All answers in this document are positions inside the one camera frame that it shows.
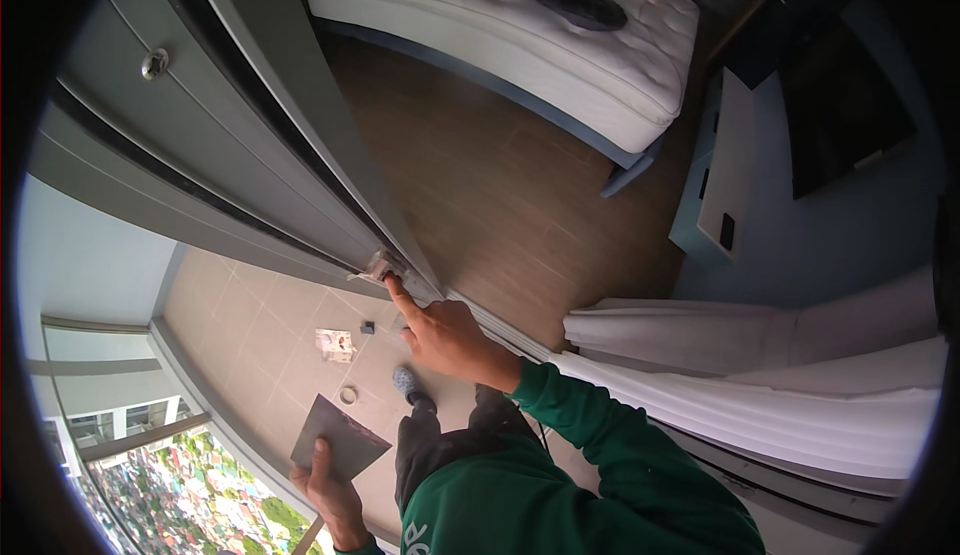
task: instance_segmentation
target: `sleeve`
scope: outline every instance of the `sleeve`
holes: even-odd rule
[[[373,534],[369,535],[369,540],[363,545],[363,548],[357,551],[338,551],[333,549],[337,555],[384,555],[383,550],[377,546],[377,539]]]
[[[739,499],[648,423],[643,409],[612,399],[606,388],[561,375],[553,364],[528,360],[508,397],[599,467],[604,499],[719,552],[764,552],[757,525]]]

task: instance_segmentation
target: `white mattress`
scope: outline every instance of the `white mattress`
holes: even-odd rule
[[[640,153],[680,113],[699,11],[690,0],[614,0],[616,32],[534,0],[308,0],[318,18],[387,32],[474,65]]]

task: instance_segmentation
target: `hand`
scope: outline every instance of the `hand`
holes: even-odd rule
[[[521,383],[521,360],[484,336],[474,314],[459,300],[439,300],[421,309],[394,273],[384,278],[390,297],[407,319],[400,336],[414,362],[462,381],[513,393]]]
[[[358,551],[371,541],[363,523],[363,503],[352,482],[330,476],[330,445],[322,438],[314,444],[312,469],[294,465],[290,481],[317,509],[341,552]]]

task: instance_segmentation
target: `gray pants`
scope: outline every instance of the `gray pants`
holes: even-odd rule
[[[507,449],[499,434],[519,434],[540,444],[520,408],[500,391],[483,384],[476,388],[476,407],[467,428],[440,432],[437,405],[429,396],[411,395],[414,410],[400,421],[396,436],[396,492],[400,515],[414,491],[431,474],[458,459]]]

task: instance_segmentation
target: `sandpaper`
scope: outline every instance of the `sandpaper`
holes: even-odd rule
[[[317,394],[296,439],[290,454],[294,464],[306,470],[311,468],[318,438],[330,444],[330,472],[340,480],[353,480],[391,447],[390,442],[366,429],[322,394]]]

